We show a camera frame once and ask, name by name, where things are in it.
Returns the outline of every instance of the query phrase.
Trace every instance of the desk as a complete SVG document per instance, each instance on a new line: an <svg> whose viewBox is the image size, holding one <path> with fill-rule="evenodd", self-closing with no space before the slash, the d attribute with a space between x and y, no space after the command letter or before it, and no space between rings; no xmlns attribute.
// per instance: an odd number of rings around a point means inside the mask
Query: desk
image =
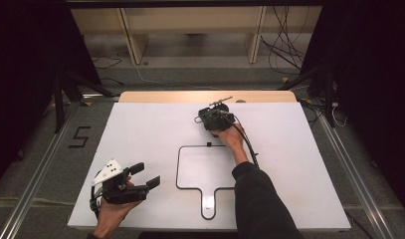
<svg viewBox="0 0 405 239"><path fill-rule="evenodd" d="M122 166L140 161L145 163L145 170L132 179L136 185L161 176L161 184L133 209L121 227L174 231L235 230L233 190L216 191L216 214L211 220L206 220L201 216L201 193L181 190L176 185L177 155L181 146L203 145L207 141L221 144L203 125L194 122L197 112L206 108L207 103L230 95L234 97L227 103L230 111L245 127L254 151L259 154L260 168L271 177L299 230L348 230L350 225L303 109L291 92L123 94L120 103L112 109L68 225L82 229L95 227L97 221L89 209L91 181L113 157ZM246 103L235 104L234 100ZM224 175L231 176L231 171Z"/></svg>

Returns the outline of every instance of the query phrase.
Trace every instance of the hand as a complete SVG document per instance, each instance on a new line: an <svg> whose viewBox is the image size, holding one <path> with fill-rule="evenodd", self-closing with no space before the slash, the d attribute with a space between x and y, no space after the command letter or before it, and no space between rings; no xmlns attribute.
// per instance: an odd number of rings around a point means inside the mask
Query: hand
<svg viewBox="0 0 405 239"><path fill-rule="evenodd" d="M225 130L212 130L211 132L218 135L221 138L221 141L223 141L223 143L230 148L236 164L239 164L249 160L245 150L243 149L243 137L236 130L236 127L240 131L244 131L244 129L239 123L235 123L234 126L235 127L231 126Z"/></svg>
<svg viewBox="0 0 405 239"><path fill-rule="evenodd" d="M126 186L134 186L130 182L130 176L126 179ZM142 201L129 202L124 204L109 204L101 198L100 215L94 235L98 238L109 238L114 230L120 225L127 213L140 204Z"/></svg>

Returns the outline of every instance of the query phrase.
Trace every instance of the floor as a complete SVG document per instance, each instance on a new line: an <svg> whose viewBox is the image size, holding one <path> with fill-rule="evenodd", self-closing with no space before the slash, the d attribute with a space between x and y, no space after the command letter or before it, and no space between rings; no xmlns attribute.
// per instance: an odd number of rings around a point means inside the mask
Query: floor
<svg viewBox="0 0 405 239"><path fill-rule="evenodd" d="M266 35L273 42L277 36ZM309 34L301 34L296 48L305 51ZM154 35L145 50L142 64L137 68L121 36L85 36L91 56L95 60L102 85L115 93L124 91L162 90L273 90L284 80L294 79L298 70L286 61L270 56L261 45L256 64L249 64L243 36L240 35ZM298 98L308 98L308 82L293 89ZM0 234L9 222L12 212L25 198L26 188L35 185L23 216L18 217L14 238L86 238L87 232L69 228L67 221L82 188L88 168L100 142L105 123L115 99L91 97L95 93L82 88L89 98L83 104L70 104L65 99L68 125L63 133L54 134L55 109L48 110L31 135L23 159L14 161L0 181ZM320 100L311 100L320 104ZM373 166L361 140L349 121L345 126L328 128L320 111L304 108L312 134L316 140L329 176L343 208L353 223L349 231L341 233L303 232L305 238L400 238L405 239L405 211L397 197ZM341 125L345 116L339 110L335 118ZM74 148L74 139L80 126L89 139L85 147ZM55 150L50 145L59 143ZM345 163L352 162L353 167ZM42 177L37 179L37 170ZM356 182L360 179L364 190ZM365 202L372 202L372 209ZM371 220L383 217L383 224ZM139 232L119 229L112 238L136 238Z"/></svg>

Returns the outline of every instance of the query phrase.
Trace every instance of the person's right hand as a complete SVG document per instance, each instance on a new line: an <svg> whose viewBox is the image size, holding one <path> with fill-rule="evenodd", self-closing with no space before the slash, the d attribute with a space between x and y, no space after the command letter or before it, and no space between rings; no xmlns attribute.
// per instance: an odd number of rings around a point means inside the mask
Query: person's right hand
<svg viewBox="0 0 405 239"><path fill-rule="evenodd" d="M241 132L244 131L239 123L235 123L235 126ZM225 130L212 130L211 132L218 135L221 138L221 141L223 141L223 143L230 148L236 164L248 161L248 156L243 149L243 137L233 126Z"/></svg>

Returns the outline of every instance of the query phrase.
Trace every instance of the white tabletop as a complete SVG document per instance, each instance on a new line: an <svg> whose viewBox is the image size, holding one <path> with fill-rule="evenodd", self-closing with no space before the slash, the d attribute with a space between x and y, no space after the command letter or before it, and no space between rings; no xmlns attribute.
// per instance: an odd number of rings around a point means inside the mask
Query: white tabletop
<svg viewBox="0 0 405 239"><path fill-rule="evenodd" d="M272 179L299 230L348 230L350 225L300 104L229 103L227 106L239 118L254 151L259 154L260 168ZM231 189L233 185L230 186L233 165L223 160L232 160L228 148L215 147L216 155L222 160L218 164L209 160L212 157L201 159L200 166L188 161L195 157L191 155L195 154L193 150L197 156L203 157L203 151L207 149L197 149L192 145L222 144L220 139L205 130L202 123L194 121L198 111L206 107L207 104L115 104L68 225L76 228L97 225L89 208L91 183L97 172L114 158L122 167L145 163L145 169L132 178L136 185L161 176L161 184L127 215L121 227L174 231L235 230L235 198ZM179 156L179 149L183 146L186 150ZM180 160L189 163L178 167ZM201 172L214 166L213 174ZM211 184L199 183L190 178L191 170L203 178L201 181L215 179ZM205 211L207 216L203 216L201 188L206 188L202 191L207 191L207 195L215 191L215 214Z"/></svg>

